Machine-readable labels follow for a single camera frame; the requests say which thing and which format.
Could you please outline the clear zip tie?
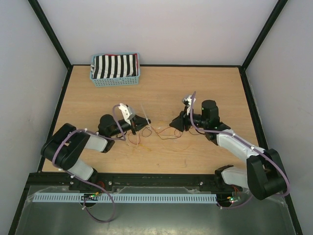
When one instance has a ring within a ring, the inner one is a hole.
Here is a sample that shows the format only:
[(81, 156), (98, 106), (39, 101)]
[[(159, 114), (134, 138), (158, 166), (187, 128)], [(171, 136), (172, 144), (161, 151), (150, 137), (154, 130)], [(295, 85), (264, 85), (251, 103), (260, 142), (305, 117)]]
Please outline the clear zip tie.
[(144, 114), (144, 116), (145, 116), (145, 119), (146, 119), (146, 121), (147, 121), (148, 127), (149, 127), (149, 129), (150, 129), (150, 131), (151, 131), (151, 130), (152, 130), (151, 123), (149, 122), (149, 119), (148, 119), (148, 117), (147, 117), (147, 115), (146, 115), (146, 112), (145, 112), (145, 110), (144, 110), (144, 107), (143, 107), (142, 103), (140, 103), (140, 106), (141, 106), (141, 109), (142, 109), (143, 114)]

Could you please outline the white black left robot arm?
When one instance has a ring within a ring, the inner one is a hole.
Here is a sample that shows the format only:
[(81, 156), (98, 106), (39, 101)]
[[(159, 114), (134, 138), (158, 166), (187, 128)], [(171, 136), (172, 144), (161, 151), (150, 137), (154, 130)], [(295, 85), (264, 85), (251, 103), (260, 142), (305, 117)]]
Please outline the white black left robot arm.
[(113, 137), (128, 131), (135, 134), (149, 125), (151, 120), (135, 115), (130, 123), (123, 119), (118, 122), (121, 129), (118, 128), (112, 115), (103, 115), (98, 125), (99, 135), (77, 131), (75, 126), (66, 123), (46, 141), (41, 149), (41, 155), (53, 162), (56, 167), (80, 178), (80, 184), (85, 189), (94, 189), (98, 183), (97, 171), (80, 159), (83, 150), (107, 153), (115, 143)]

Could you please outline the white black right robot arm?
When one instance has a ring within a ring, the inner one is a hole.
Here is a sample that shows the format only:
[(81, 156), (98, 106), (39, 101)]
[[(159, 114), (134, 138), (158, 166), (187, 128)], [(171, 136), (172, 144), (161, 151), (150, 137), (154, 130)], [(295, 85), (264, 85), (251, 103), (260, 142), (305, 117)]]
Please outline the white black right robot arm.
[(225, 190), (230, 185), (246, 188), (259, 200), (280, 192), (287, 195), (290, 184), (279, 153), (274, 149), (266, 150), (249, 143), (221, 122), (216, 101), (203, 101), (201, 114), (194, 113), (195, 101), (191, 95), (182, 100), (184, 109), (172, 120), (170, 127), (180, 132), (194, 128), (207, 140), (228, 150), (246, 164), (245, 169), (231, 164), (218, 168), (215, 171), (214, 186), (218, 190)]

